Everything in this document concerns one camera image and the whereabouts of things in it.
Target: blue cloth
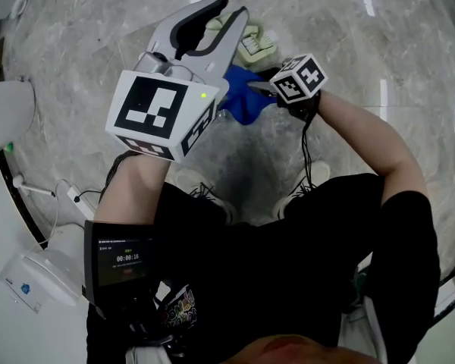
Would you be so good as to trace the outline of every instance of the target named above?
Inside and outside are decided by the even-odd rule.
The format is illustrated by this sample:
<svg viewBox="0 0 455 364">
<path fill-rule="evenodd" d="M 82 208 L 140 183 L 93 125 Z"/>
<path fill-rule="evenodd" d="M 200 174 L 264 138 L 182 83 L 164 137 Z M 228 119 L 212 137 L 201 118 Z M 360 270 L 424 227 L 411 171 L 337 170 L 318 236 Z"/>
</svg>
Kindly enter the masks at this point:
<svg viewBox="0 0 455 364">
<path fill-rule="evenodd" d="M 254 122 L 264 108 L 276 102 L 276 99 L 263 96 L 250 89 L 248 82 L 263 81 L 252 71 L 232 64 L 224 78 L 229 82 L 229 91 L 226 95 L 227 101 L 224 102 L 221 109 L 227 109 L 242 125 Z"/>
</svg>

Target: digital screen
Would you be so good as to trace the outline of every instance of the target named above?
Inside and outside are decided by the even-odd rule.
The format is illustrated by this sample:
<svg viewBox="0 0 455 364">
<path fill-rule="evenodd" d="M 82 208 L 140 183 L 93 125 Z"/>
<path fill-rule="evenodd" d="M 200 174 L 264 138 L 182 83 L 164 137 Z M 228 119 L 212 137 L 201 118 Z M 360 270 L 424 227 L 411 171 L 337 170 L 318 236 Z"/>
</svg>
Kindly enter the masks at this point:
<svg viewBox="0 0 455 364">
<path fill-rule="evenodd" d="M 145 277 L 146 271 L 141 246 L 141 240 L 99 240 L 99 286 L 108 286 Z"/>
</svg>

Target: white sneaker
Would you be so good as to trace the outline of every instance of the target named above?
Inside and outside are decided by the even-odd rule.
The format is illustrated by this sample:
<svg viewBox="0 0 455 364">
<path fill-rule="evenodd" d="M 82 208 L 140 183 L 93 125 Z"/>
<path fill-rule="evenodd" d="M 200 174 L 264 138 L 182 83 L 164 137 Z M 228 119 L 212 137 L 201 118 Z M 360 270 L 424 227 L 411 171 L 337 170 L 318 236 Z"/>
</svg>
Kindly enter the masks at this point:
<svg viewBox="0 0 455 364">
<path fill-rule="evenodd" d="M 212 190 L 214 185 L 206 180 L 197 171 L 190 168 L 180 168 L 168 173 L 165 182 L 181 189 L 184 193 L 194 198 L 205 198 L 226 212 L 226 224 L 232 224 L 236 216 L 236 209 L 226 201 L 219 199 Z"/>
<path fill-rule="evenodd" d="M 328 180 L 331 176 L 331 168 L 323 161 L 312 163 L 312 184 L 320 186 Z M 285 218 L 285 208 L 292 201 L 292 199 L 306 195 L 310 191 L 309 181 L 306 179 L 306 172 L 303 169 L 295 180 L 293 190 L 284 198 L 280 199 L 273 208 L 273 217 L 281 220 Z"/>
</svg>

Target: short sleeve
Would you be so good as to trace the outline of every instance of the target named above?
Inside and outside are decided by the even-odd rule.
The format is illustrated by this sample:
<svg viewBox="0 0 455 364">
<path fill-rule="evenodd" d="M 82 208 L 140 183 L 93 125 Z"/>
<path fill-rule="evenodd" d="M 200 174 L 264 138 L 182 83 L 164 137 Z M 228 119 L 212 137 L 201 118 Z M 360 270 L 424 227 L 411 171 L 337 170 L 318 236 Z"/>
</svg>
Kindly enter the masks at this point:
<svg viewBox="0 0 455 364">
<path fill-rule="evenodd" d="M 440 281 L 428 198 L 406 191 L 380 210 L 366 295 L 375 306 L 389 364 L 407 364 L 430 328 Z"/>
</svg>

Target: marble floor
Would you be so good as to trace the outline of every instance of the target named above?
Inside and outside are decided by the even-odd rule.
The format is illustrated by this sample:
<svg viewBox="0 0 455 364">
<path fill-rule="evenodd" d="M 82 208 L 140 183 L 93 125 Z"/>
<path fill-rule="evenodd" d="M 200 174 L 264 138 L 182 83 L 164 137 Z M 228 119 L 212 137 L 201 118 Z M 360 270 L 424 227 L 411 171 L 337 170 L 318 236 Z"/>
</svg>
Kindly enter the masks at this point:
<svg viewBox="0 0 455 364">
<path fill-rule="evenodd" d="M 29 77 L 37 112 L 8 159 L 31 184 L 64 178 L 100 189 L 123 152 L 105 120 L 123 69 L 132 69 L 156 24 L 190 0 L 30 0 L 5 25 L 5 73 Z M 441 267 L 455 263 L 455 0 L 231 0 L 278 37 L 281 60 L 312 52 L 326 88 L 376 113 L 404 137 L 430 190 Z M 217 118 L 185 165 L 215 182 L 217 194 L 253 224 L 303 167 L 302 124 L 269 106 L 248 127 Z M 312 157 L 332 176 L 370 171 L 322 120 L 309 130 Z M 83 219 L 59 187 L 59 223 Z M 50 231 L 55 205 L 34 195 L 39 225 Z M 87 197 L 97 203 L 95 195 Z"/>
</svg>

